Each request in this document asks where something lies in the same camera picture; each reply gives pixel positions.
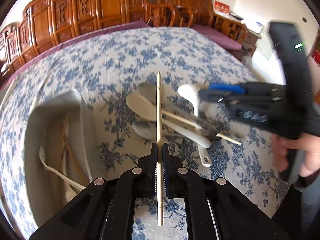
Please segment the person's right hand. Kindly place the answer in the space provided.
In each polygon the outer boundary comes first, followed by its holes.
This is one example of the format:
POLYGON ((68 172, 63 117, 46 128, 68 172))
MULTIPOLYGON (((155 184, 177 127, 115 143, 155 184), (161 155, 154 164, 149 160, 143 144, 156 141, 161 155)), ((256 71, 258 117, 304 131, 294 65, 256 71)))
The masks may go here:
POLYGON ((278 135, 272 135, 272 151, 274 166, 284 171, 289 166, 287 155, 289 149, 306 151, 304 162, 300 168, 301 177, 309 177, 319 171, 319 137, 301 134, 297 140, 290 140, 278 135))

